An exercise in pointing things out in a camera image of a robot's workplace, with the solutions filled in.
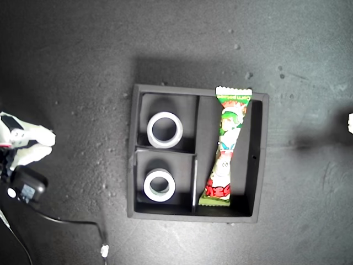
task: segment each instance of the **black plastic tray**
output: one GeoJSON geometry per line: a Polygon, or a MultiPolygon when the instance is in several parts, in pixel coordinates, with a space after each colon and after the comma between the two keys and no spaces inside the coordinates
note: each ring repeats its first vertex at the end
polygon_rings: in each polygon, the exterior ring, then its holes
{"type": "Polygon", "coordinates": [[[215,162],[222,106],[210,89],[137,84],[133,90],[127,215],[131,218],[204,222],[257,222],[264,176],[269,96],[254,93],[231,162],[231,206],[198,206],[215,162]],[[171,149],[147,139],[149,119],[172,112],[183,124],[183,138],[171,149]],[[143,192],[147,173],[165,168],[176,190],[159,203],[143,192]]]}

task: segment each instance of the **candy wrapper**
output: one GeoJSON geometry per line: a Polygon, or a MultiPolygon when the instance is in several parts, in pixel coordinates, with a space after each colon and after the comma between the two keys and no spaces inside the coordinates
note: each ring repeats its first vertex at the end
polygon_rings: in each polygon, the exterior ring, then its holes
{"type": "Polygon", "coordinates": [[[216,96],[224,107],[216,162],[199,205],[229,206],[231,196],[231,159],[252,97],[251,89],[217,87],[216,96]]]}

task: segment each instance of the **tape roll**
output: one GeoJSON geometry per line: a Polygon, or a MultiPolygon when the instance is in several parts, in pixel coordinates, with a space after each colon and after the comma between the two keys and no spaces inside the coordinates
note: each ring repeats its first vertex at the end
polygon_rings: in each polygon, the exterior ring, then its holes
{"type": "Polygon", "coordinates": [[[183,136],[183,125],[181,124],[180,119],[177,116],[175,116],[173,113],[170,113],[170,112],[157,113],[148,122],[148,125],[147,125],[148,141],[155,148],[163,148],[163,149],[171,148],[171,147],[178,144],[178,142],[180,141],[182,136],[183,136]],[[166,141],[162,141],[162,140],[157,139],[152,131],[154,124],[158,120],[163,119],[163,118],[171,119],[175,123],[175,126],[176,126],[176,131],[175,131],[174,136],[171,139],[166,140],[166,141]]]}
{"type": "Polygon", "coordinates": [[[165,202],[166,200],[169,200],[175,192],[174,178],[167,170],[156,168],[147,174],[143,184],[143,191],[151,200],[154,200],[155,202],[165,202]],[[160,192],[151,187],[151,182],[158,177],[164,178],[168,182],[168,186],[160,192]]]}

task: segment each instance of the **dark gray floor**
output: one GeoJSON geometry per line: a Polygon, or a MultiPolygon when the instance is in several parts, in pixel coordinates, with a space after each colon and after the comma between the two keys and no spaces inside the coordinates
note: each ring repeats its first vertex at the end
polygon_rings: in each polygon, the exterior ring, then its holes
{"type": "MultiPolygon", "coordinates": [[[[1,105],[57,135],[42,210],[103,221],[110,264],[353,264],[352,1],[1,1],[0,40],[1,105]],[[135,82],[270,95],[257,224],[126,217],[135,82]]],[[[0,198],[35,264],[101,264],[93,228],[0,198]]]]}

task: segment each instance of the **red lettering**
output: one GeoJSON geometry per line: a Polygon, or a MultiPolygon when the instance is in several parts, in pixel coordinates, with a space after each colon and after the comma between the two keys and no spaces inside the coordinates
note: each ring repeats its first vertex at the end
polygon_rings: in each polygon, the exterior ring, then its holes
{"type": "Polygon", "coordinates": [[[206,186],[206,196],[214,197],[215,193],[213,192],[213,188],[211,186],[206,186]]]}
{"type": "Polygon", "coordinates": [[[226,187],[224,188],[224,196],[228,196],[228,195],[230,195],[230,193],[231,193],[231,185],[228,184],[228,185],[226,185],[226,187]]]}
{"type": "Polygon", "coordinates": [[[224,197],[224,188],[223,187],[217,187],[217,188],[213,188],[213,190],[215,191],[215,196],[216,197],[224,197]]]}

